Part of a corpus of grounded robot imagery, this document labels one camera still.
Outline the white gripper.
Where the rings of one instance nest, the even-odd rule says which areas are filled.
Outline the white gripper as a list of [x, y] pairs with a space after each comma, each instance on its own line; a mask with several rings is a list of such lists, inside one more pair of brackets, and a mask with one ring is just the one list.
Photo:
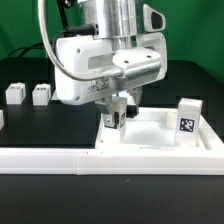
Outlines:
[[95, 101], [105, 127], [115, 127], [111, 95], [128, 90], [126, 117], [139, 114], [143, 90], [125, 89], [125, 76], [112, 62], [119, 50], [144, 47], [160, 53], [163, 68], [156, 81], [167, 71], [167, 49], [161, 31], [165, 16], [145, 3], [82, 3], [82, 22], [95, 27], [95, 33], [60, 38], [56, 55], [72, 73], [55, 71], [57, 96], [65, 104], [81, 105]]

